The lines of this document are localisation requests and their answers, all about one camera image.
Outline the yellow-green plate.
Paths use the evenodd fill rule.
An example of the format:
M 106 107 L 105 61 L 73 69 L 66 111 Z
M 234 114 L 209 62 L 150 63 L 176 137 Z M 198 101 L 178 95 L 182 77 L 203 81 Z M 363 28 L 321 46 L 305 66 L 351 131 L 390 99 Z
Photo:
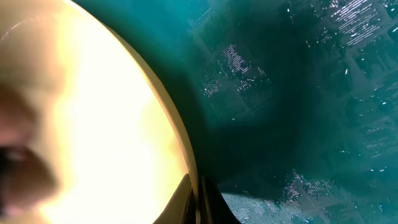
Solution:
M 6 223 L 153 223 L 185 174 L 198 176 L 161 81 L 115 31 L 72 1 L 1 2 L 1 82 L 36 117 L 29 147 L 51 197 Z

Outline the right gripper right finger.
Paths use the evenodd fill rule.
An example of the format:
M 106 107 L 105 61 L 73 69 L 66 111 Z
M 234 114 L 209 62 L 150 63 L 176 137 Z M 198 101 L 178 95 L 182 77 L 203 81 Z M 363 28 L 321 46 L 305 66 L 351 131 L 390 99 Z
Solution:
M 208 177 L 201 176 L 199 190 L 201 224 L 241 224 Z

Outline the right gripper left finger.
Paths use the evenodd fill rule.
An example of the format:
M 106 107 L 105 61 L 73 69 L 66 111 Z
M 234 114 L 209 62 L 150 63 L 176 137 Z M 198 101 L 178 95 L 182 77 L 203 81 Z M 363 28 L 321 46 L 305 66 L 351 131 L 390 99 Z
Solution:
M 190 177 L 185 174 L 153 224 L 195 224 L 195 201 Z

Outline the dark bow-shaped sponge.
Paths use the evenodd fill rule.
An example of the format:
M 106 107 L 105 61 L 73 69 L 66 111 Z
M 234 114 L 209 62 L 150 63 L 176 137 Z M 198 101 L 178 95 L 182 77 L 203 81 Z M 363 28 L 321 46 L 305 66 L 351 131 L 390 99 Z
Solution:
M 16 216 L 44 201 L 57 189 L 53 174 L 29 148 L 36 120 L 14 90 L 1 88 L 1 216 Z

